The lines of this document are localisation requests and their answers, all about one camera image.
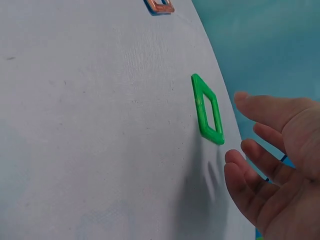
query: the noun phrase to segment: hand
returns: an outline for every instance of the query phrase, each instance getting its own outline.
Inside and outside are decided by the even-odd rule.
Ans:
[[[265,240],[320,239],[320,104],[308,98],[235,95],[236,107],[256,122],[254,132],[288,155],[289,167],[252,139],[241,143],[266,182],[236,150],[225,155],[227,189]]]

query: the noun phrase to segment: whiteboard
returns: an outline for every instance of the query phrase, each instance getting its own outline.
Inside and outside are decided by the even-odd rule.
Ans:
[[[190,0],[0,2],[0,239],[249,240],[227,192],[240,135]],[[190,76],[225,144],[199,134]]]

